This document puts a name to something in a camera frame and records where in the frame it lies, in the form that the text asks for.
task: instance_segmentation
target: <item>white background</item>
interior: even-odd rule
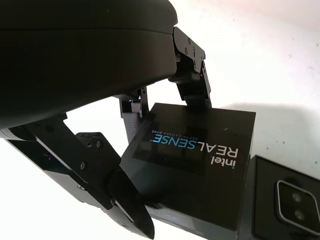
[[[206,52],[215,108],[257,113],[252,154],[320,179],[320,17],[317,0],[172,0],[178,26]],[[155,102],[184,104],[167,80],[148,87]],[[119,155],[128,143],[119,102],[68,113],[74,133],[102,132]],[[0,141],[0,239],[143,238],[80,203]],[[155,239],[200,237],[154,220]]]

